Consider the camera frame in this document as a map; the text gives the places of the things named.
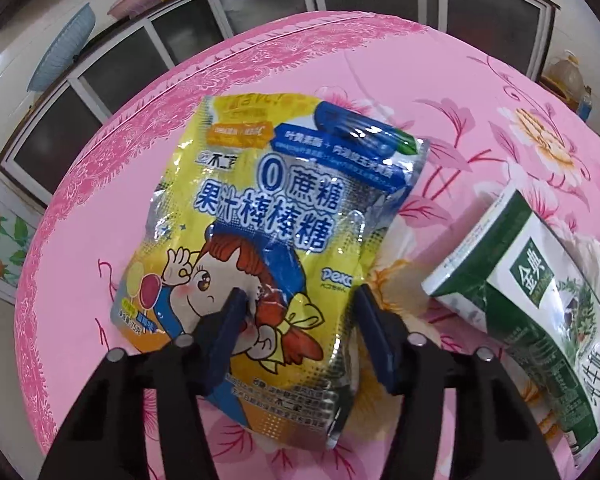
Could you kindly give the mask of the yellow blue candy bag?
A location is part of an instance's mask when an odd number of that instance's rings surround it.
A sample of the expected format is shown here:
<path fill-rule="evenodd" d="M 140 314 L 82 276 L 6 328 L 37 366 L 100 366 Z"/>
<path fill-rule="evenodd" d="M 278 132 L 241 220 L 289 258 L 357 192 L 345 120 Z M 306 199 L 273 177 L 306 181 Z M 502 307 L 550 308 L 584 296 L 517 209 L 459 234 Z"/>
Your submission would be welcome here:
<path fill-rule="evenodd" d="M 351 296 L 429 144 L 314 96 L 207 96 L 151 197 L 111 308 L 147 352 L 249 301 L 209 400 L 282 445 L 337 443 L 358 390 Z"/>

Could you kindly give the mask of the kitchen counter cabinets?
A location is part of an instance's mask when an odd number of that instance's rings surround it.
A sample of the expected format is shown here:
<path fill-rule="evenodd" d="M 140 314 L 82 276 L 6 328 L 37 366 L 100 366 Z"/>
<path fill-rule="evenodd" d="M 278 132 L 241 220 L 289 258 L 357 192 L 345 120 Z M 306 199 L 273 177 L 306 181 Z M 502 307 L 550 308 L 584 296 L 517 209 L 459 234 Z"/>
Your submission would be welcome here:
<path fill-rule="evenodd" d="M 9 135 L 0 174 L 47 203 L 97 129 L 148 84 L 221 41 L 310 11 L 395 15 L 463 40 L 529 78 L 541 73 L 558 6 L 552 0 L 154 0 L 139 14 L 96 25 L 87 2 L 48 42 L 64 50 L 50 73 L 44 53 L 18 63 L 4 96 Z"/>

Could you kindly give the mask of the flower painted glass door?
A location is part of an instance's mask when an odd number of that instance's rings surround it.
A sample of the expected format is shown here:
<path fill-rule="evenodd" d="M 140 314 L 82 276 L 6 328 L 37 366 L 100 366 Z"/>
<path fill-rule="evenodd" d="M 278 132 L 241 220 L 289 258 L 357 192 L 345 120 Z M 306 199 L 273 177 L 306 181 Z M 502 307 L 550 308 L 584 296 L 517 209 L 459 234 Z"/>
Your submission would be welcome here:
<path fill-rule="evenodd" d="M 0 298 L 15 303 L 24 260 L 43 209 L 0 174 Z"/>

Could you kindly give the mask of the pink floral tablecloth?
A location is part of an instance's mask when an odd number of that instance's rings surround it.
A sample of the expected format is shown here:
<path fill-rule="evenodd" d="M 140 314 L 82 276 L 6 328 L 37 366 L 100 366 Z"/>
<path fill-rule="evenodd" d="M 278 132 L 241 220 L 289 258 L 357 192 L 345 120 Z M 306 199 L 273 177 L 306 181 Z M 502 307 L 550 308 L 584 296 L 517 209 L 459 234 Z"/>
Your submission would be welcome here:
<path fill-rule="evenodd" d="M 125 345 L 112 297 L 200 99 L 248 92 L 313 94 L 431 141 L 373 278 L 388 307 L 404 304 L 407 286 L 508 182 L 559 232 L 600 241 L 600 137 L 512 66 L 378 14 L 309 12 L 243 32 L 134 96 L 86 144 L 46 208 L 15 318 L 24 405 L 43 450 L 105 353 Z"/>

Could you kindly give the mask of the small blue water bottle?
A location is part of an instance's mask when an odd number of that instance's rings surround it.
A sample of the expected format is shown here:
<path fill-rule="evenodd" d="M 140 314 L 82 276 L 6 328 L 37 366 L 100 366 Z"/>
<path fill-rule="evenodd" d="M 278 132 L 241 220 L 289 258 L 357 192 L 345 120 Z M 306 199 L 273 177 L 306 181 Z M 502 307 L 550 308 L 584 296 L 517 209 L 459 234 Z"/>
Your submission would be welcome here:
<path fill-rule="evenodd" d="M 587 122 L 593 108 L 592 89 L 590 86 L 585 86 L 581 94 L 580 101 L 577 107 L 577 115 Z"/>

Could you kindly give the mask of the cooking oil jug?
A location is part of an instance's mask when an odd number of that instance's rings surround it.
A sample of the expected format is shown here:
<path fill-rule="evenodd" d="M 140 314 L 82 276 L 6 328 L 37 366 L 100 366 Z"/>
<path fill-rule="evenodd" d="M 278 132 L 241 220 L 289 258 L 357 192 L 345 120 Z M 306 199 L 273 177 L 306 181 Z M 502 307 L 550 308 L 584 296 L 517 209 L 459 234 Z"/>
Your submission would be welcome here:
<path fill-rule="evenodd" d="M 566 103 L 572 108 L 577 108 L 585 90 L 577 55 L 565 50 L 561 56 L 550 62 L 546 76 L 562 92 Z"/>

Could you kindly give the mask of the blue plastic basin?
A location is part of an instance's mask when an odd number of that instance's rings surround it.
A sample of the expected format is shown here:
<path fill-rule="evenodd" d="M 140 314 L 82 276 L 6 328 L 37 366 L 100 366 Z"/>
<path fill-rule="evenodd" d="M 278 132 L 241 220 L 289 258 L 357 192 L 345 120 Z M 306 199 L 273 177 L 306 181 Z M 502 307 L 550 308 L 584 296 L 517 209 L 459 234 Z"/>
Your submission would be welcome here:
<path fill-rule="evenodd" d="M 89 3 L 73 15 L 50 44 L 28 83 L 30 92 L 44 92 L 74 62 L 96 24 Z"/>

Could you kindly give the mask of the pink plastic basin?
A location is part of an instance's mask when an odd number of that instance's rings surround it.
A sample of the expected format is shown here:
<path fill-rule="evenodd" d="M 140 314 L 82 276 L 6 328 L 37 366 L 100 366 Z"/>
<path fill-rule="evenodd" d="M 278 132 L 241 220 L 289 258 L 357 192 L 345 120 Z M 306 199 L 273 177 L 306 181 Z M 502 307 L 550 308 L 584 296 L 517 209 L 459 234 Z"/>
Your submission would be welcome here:
<path fill-rule="evenodd" d="M 116 20 L 124 18 L 136 18 L 137 15 L 158 6 L 161 0 L 117 0 L 107 14 Z"/>

